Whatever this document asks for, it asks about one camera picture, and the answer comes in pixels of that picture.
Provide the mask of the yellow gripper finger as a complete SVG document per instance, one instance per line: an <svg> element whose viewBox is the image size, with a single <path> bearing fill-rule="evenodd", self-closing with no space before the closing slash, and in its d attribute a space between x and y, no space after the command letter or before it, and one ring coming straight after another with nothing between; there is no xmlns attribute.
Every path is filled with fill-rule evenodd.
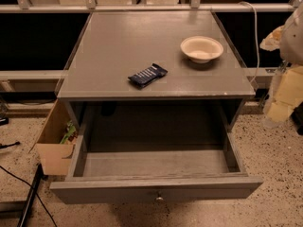
<svg viewBox="0 0 303 227"><path fill-rule="evenodd" d="M266 51L274 51L279 49L279 43L281 40L281 33L284 26L279 26L274 29L265 39L262 40L259 47Z"/></svg>
<svg viewBox="0 0 303 227"><path fill-rule="evenodd" d="M274 94L266 102L264 112L272 122L282 123L302 102L303 66L295 64L278 77Z"/></svg>

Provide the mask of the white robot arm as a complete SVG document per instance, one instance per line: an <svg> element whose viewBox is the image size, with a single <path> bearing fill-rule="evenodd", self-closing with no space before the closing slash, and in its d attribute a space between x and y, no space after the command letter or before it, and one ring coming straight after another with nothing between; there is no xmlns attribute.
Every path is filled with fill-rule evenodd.
<svg viewBox="0 0 303 227"><path fill-rule="evenodd" d="M260 48L276 49L280 58L291 67L272 79L269 99L264 113L275 124L285 122L303 102L303 5L300 5L283 26L262 40Z"/></svg>

